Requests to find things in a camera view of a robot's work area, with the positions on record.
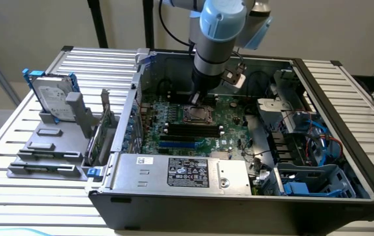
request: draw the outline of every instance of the circuit board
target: circuit board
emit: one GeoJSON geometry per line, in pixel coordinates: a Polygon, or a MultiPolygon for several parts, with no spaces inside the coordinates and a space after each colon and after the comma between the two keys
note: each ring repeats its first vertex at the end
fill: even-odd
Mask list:
{"type": "Polygon", "coordinates": [[[95,129],[95,135],[89,140],[88,149],[85,152],[88,165],[92,165],[93,161],[99,158],[99,155],[101,153],[104,140],[107,136],[107,130],[112,122],[111,116],[112,114],[111,114],[109,104],[107,104],[99,125],[95,129]]]}
{"type": "Polygon", "coordinates": [[[163,96],[144,95],[141,103],[144,124],[141,154],[217,158],[226,156],[231,160],[247,158],[242,156],[242,146],[250,139],[247,123],[243,121],[243,107],[238,105],[239,101],[232,96],[219,96],[213,100],[212,105],[192,107],[172,103],[163,96]],[[193,144],[188,147],[163,147],[163,143],[171,144],[161,141],[161,137],[167,135],[165,125],[168,123],[196,125],[197,129],[201,130],[209,126],[222,126],[223,132],[219,132],[220,137],[193,137],[193,144]]]}

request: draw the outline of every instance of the motherboard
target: motherboard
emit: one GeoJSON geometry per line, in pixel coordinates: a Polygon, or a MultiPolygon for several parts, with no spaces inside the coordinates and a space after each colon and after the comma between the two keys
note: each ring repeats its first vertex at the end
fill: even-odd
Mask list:
{"type": "Polygon", "coordinates": [[[141,154],[244,160],[242,149],[251,145],[242,101],[234,96],[209,96],[200,106],[183,101],[181,95],[144,96],[141,154]]]}

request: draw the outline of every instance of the warning label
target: warning label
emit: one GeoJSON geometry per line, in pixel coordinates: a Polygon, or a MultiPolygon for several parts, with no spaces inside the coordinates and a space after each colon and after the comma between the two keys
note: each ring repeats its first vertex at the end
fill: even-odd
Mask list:
{"type": "Polygon", "coordinates": [[[167,184],[172,187],[208,188],[207,160],[169,158],[167,184]]]}

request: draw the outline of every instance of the metal rack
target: metal rack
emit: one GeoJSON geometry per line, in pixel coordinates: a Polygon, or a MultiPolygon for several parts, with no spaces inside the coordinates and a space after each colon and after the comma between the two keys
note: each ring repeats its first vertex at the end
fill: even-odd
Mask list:
{"type": "MultiPolygon", "coordinates": [[[[119,115],[136,73],[135,61],[135,50],[73,48],[60,52],[46,72],[74,72],[95,113],[103,109],[100,90],[109,89],[112,111],[119,115]]],[[[304,63],[374,163],[374,104],[366,102],[363,90],[340,66],[328,61],[304,63]]],[[[0,228],[32,228],[66,236],[113,235],[84,192],[85,182],[6,178],[6,167],[38,124],[38,110],[30,92],[0,129],[0,228]]],[[[330,235],[374,236],[374,222],[353,222],[330,235]]]]}

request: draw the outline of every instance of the white wall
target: white wall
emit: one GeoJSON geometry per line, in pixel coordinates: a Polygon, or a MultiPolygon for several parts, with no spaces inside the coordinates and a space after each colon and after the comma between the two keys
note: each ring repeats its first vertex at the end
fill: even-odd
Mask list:
{"type": "Polygon", "coordinates": [[[97,47],[84,0],[0,0],[0,69],[22,81],[25,67],[44,70],[64,45],[97,47]]]}
{"type": "MultiPolygon", "coordinates": [[[[374,1],[270,0],[270,5],[274,22],[260,48],[242,53],[339,60],[351,73],[374,72],[374,1]]],[[[101,0],[101,8],[109,46],[144,47],[141,0],[101,0]]],[[[164,7],[163,13],[187,41],[188,11],[164,7]]],[[[156,16],[155,26],[156,47],[184,49],[156,16]]],[[[85,0],[0,0],[0,68],[9,80],[22,80],[24,67],[45,69],[62,45],[97,47],[85,0]]]]}

